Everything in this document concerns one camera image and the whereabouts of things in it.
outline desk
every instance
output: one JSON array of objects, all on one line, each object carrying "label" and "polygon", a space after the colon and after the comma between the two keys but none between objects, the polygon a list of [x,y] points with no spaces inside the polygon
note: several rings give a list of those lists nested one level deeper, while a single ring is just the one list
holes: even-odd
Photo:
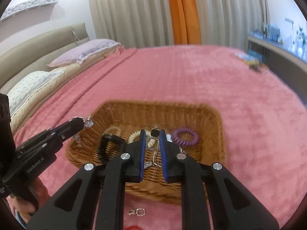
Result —
[{"label": "desk", "polygon": [[307,61],[284,46],[253,33],[248,34],[248,43],[250,50],[255,48],[251,43],[264,48],[266,53],[260,54],[267,58],[265,64],[307,105]]}]

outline pink bedspread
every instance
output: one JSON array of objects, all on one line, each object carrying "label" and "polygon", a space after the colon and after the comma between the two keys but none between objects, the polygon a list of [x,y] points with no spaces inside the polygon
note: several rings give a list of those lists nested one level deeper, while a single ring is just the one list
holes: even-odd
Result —
[{"label": "pink bedspread", "polygon": [[[227,168],[283,226],[307,191],[307,112],[274,74],[249,70],[235,52],[217,46],[125,50],[61,88],[16,134],[16,144],[73,116],[87,117],[110,99],[208,103],[223,119]],[[51,195],[77,171],[64,148],[57,156],[40,176]],[[125,214],[125,226],[181,229],[179,206],[127,196],[125,212],[137,207],[147,215]]]}]

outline white wall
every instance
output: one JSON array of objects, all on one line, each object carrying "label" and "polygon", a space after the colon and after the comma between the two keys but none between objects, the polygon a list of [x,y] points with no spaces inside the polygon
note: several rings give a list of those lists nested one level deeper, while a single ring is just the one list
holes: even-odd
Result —
[{"label": "white wall", "polygon": [[281,29],[284,45],[289,47],[292,41],[292,24],[285,21],[289,18],[294,21],[294,38],[299,26],[307,34],[306,19],[294,0],[267,0],[270,20]]},{"label": "white wall", "polygon": [[[9,7],[25,1],[12,0]],[[95,39],[88,0],[59,0],[54,6],[25,11],[0,23],[0,55],[39,34],[83,22],[90,39]]]}]

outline curtain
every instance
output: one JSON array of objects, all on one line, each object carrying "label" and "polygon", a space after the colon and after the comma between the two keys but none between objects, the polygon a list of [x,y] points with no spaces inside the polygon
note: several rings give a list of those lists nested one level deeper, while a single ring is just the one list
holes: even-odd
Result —
[{"label": "curtain", "polygon": [[173,45],[168,0],[89,0],[97,38],[124,47]]},{"label": "curtain", "polygon": [[196,0],[201,43],[243,49],[247,34],[267,21],[266,0]]},{"label": "curtain", "polygon": [[200,44],[201,31],[195,0],[169,0],[175,44]]}]

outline patterned pillow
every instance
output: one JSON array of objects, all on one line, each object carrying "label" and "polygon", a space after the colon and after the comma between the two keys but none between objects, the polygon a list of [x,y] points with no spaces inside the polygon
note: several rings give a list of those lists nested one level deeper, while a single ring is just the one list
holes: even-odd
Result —
[{"label": "patterned pillow", "polygon": [[81,65],[90,56],[115,46],[120,46],[120,43],[110,39],[91,40],[60,55],[48,64],[48,66],[63,67],[71,63]]},{"label": "patterned pillow", "polygon": [[58,78],[64,73],[64,70],[56,72],[35,71],[29,73],[19,81],[7,94],[10,103],[11,117],[15,115],[18,109],[27,102],[36,91]]}]

